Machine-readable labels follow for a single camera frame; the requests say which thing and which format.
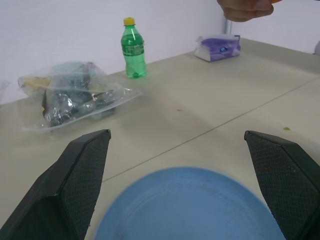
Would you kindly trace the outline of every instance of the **yellow bottle cap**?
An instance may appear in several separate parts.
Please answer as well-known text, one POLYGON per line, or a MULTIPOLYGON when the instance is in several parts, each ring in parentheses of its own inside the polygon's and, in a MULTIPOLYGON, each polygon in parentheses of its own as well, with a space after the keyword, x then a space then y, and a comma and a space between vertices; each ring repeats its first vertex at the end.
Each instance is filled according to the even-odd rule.
POLYGON ((135 25, 136 24, 136 21, 133 17, 127 17, 124 19, 124 25, 125 26, 132 26, 132 25, 135 25))

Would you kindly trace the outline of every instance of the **plastic bottle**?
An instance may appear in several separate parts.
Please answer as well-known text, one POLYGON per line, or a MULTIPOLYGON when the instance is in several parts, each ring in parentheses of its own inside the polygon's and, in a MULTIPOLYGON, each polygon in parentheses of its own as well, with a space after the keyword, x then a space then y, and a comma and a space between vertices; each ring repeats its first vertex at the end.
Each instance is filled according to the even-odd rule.
POLYGON ((122 51, 129 78, 144 77, 147 74, 144 40, 135 27, 135 19, 124 19, 125 30, 121 39, 122 51))

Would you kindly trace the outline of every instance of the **blue plate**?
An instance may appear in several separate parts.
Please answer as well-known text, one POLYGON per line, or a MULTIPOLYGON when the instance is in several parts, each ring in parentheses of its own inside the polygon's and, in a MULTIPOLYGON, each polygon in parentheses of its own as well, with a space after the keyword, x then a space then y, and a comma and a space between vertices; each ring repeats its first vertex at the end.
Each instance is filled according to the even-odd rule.
POLYGON ((94 239, 285 240, 248 189, 194 167, 164 169, 136 181, 111 205, 94 239))

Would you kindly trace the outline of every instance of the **white wall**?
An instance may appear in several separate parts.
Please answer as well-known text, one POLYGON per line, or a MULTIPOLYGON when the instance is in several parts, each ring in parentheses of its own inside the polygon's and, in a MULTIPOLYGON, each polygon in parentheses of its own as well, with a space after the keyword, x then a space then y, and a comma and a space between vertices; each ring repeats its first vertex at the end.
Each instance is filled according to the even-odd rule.
POLYGON ((0 79, 12 83, 2 103, 24 97, 19 76, 56 63, 124 70, 125 17, 136 18, 148 63, 192 51, 199 35, 223 32, 215 0, 1 0, 0 79))
POLYGON ((282 0, 271 16, 233 23, 232 33, 306 53, 320 41, 320 1, 282 0))

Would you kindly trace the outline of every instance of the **table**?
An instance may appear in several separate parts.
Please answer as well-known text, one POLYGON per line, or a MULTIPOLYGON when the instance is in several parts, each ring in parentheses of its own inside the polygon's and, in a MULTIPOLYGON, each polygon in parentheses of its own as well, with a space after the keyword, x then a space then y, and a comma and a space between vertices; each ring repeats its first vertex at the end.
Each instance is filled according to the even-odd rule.
POLYGON ((134 82, 143 96, 109 118, 53 134, 19 130, 21 101, 1 106, 0 226, 70 141, 101 129, 112 139, 87 240, 125 187, 162 168, 223 172, 263 199, 246 130, 297 142, 320 163, 320 57, 246 39, 242 46, 240 57, 214 63, 192 53, 154 62, 148 77, 134 82))

